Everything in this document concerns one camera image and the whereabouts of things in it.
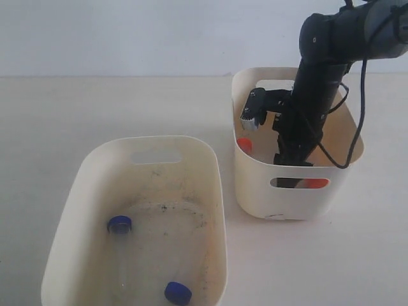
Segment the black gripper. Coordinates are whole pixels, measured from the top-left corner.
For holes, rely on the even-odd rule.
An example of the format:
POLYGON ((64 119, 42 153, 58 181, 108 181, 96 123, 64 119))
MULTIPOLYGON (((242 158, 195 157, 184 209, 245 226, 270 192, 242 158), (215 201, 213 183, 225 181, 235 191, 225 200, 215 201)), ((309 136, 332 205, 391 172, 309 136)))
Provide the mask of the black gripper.
MULTIPOLYGON (((274 114, 272 129, 279 134, 273 163, 282 166, 313 166, 307 161, 323 137, 323 126, 332 105, 328 87, 294 87, 261 91, 261 124, 274 114)), ((295 188, 297 178, 277 178, 278 188, 295 188)))

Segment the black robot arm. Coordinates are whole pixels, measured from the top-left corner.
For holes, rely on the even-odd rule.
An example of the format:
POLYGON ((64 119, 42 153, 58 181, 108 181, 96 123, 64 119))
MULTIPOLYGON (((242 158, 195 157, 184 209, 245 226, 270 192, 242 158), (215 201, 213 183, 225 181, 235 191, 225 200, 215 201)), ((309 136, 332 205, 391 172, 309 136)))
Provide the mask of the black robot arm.
POLYGON ((313 13, 299 37, 300 65, 293 88, 263 91, 261 113, 275 113, 280 166, 310 166, 309 156, 320 148, 340 169, 351 163, 365 116, 365 74, 369 60, 394 59, 407 53, 407 1, 352 1, 333 15, 313 13), (345 162, 337 162, 322 144, 327 116, 339 106, 333 100, 351 66, 361 62, 361 112, 345 162))

